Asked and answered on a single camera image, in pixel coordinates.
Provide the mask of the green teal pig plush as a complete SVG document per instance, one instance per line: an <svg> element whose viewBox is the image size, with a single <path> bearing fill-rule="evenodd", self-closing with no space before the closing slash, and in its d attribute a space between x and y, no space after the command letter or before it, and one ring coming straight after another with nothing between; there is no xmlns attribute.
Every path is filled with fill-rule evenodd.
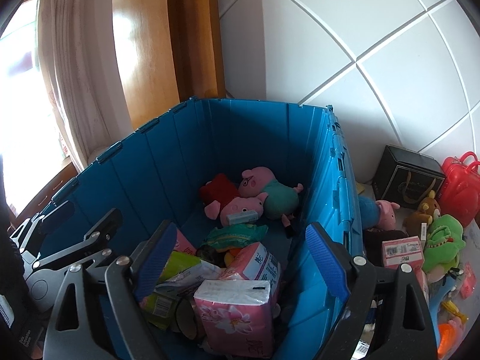
<svg viewBox="0 0 480 360"><path fill-rule="evenodd" d="M268 194L264 200L264 213L271 219L280 219L285 228L289 227L304 186L301 183L295 187L282 184L265 166L247 169L241 173L241 177L238 187L240 195L259 197L260 194Z"/></svg>

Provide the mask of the pink pig plush in crate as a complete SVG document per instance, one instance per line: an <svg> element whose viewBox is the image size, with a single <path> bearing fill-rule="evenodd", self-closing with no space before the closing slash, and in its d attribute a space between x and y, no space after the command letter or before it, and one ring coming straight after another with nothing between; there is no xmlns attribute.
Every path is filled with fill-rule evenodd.
<svg viewBox="0 0 480 360"><path fill-rule="evenodd" d="M268 196L260 193L257 197L235 197L224 207L214 201L204 208L204 212L209 219L219 219L222 227L251 224L264 213L264 202Z"/></svg>

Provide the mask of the blue plastic storage crate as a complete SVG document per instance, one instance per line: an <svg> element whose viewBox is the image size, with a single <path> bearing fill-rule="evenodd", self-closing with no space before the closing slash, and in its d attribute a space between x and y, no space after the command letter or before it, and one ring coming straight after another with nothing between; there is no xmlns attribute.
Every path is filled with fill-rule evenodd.
<svg viewBox="0 0 480 360"><path fill-rule="evenodd" d="M194 247L223 228L204 208L242 197L242 172L267 167L284 185L304 186L291 225L266 213L267 251L281 264L282 313L273 341L275 359L313 359L329 335L342 303L329 294L304 240L320 224L351 254L363 250L356 182L343 128L326 107L255 100L193 99L152 119L95 159L48 204L69 201L75 211L46 236L39 255L64 250L109 210L123 224L110 240L128 255L167 220Z"/></svg>

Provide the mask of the orange plastic toy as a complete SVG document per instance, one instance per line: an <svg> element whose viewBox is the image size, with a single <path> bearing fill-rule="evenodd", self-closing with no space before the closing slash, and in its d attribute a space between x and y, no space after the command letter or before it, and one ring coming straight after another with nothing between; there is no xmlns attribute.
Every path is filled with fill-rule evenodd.
<svg viewBox="0 0 480 360"><path fill-rule="evenodd" d="M446 355L461 340L463 332L464 325L460 319L450 319L448 322L439 324L439 359L445 359Z"/></svg>

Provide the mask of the green frog plush toy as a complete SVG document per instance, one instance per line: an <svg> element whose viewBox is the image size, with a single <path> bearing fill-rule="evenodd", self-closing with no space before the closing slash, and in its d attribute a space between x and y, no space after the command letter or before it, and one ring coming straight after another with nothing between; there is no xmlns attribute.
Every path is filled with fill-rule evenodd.
<svg viewBox="0 0 480 360"><path fill-rule="evenodd" d="M460 264L460 253L465 248L461 223L450 214L437 218L427 231L424 248L423 272L429 284L440 281Z"/></svg>

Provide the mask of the pink tissue pack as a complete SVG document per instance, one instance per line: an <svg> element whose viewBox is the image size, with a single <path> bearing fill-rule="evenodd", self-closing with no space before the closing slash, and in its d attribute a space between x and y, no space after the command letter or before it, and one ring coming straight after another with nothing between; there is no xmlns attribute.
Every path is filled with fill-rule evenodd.
<svg viewBox="0 0 480 360"><path fill-rule="evenodd" d="M396 269L400 265L409 264L412 269L421 268L424 263L422 243L417 236L382 243L383 267Z"/></svg>
<svg viewBox="0 0 480 360"><path fill-rule="evenodd" d="M210 348L239 357L270 357L270 291L267 280L203 281L193 299Z"/></svg>

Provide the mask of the yellow plastic clip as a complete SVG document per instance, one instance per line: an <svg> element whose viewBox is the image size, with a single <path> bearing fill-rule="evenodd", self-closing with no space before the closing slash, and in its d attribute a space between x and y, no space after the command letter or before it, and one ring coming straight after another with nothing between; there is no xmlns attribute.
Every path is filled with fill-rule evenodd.
<svg viewBox="0 0 480 360"><path fill-rule="evenodd" d="M458 306L452 300L441 301L441 306L445 311L448 311L448 313L460 319L462 324L467 324L469 320L468 316L461 313Z"/></svg>

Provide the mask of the white blue wipes packet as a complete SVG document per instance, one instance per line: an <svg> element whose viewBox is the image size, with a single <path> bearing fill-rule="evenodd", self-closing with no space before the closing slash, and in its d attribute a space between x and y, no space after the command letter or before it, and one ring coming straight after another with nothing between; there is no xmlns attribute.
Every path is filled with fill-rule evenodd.
<svg viewBox="0 0 480 360"><path fill-rule="evenodd" d="M203 281L217 280L223 271L224 268L201 260L197 265L157 284L154 292L171 299L189 296L196 291Z"/></svg>

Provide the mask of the white curtain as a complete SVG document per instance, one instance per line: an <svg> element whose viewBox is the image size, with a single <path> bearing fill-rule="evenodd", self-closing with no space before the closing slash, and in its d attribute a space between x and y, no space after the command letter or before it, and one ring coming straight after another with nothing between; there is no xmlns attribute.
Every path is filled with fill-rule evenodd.
<svg viewBox="0 0 480 360"><path fill-rule="evenodd" d="M39 0L37 65L75 168L132 132L114 45L112 0Z"/></svg>

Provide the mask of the black gift box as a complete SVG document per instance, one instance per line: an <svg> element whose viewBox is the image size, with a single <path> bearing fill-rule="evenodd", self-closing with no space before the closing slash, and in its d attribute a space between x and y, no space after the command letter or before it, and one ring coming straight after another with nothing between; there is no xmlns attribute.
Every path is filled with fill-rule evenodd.
<svg viewBox="0 0 480 360"><path fill-rule="evenodd" d="M416 209L431 191L439 192L444 180L445 174L434 158L386 145L372 187L377 200Z"/></svg>

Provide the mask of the brown bear plush toy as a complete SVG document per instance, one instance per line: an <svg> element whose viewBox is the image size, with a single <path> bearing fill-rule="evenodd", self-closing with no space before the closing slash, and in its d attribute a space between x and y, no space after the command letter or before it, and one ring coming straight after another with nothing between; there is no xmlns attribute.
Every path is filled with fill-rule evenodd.
<svg viewBox="0 0 480 360"><path fill-rule="evenodd" d="M403 220L403 227L408 236L421 236L422 224L428 228L441 215L441 208L431 190L420 201L417 209Z"/></svg>

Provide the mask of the blue pink pig plush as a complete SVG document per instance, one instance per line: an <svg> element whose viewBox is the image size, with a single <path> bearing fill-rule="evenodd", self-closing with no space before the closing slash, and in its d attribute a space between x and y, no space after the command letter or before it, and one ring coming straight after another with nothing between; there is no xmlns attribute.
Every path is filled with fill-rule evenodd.
<svg viewBox="0 0 480 360"><path fill-rule="evenodd" d="M360 220L363 230L378 228L383 231L395 230L395 212L400 205L386 200L374 201L369 197L359 196Z"/></svg>

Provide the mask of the red plastic toy suitcase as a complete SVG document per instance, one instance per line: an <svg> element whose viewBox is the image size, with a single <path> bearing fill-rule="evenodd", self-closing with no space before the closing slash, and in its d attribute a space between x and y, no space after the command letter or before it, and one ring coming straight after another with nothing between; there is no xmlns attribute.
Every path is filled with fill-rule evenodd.
<svg viewBox="0 0 480 360"><path fill-rule="evenodd" d="M439 205L444 215L451 215L463 227L479 213L479 157L465 152L461 157L447 157L442 163L445 180L439 192Z"/></svg>

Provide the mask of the small pink tissue packet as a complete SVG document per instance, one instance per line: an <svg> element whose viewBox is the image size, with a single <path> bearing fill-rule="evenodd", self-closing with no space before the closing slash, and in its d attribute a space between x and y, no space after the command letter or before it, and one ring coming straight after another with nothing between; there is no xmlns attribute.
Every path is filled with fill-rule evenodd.
<svg viewBox="0 0 480 360"><path fill-rule="evenodd" d="M477 285L477 278L474 274L471 264L468 262L464 266L463 282L460 287L460 296L463 299L470 297Z"/></svg>

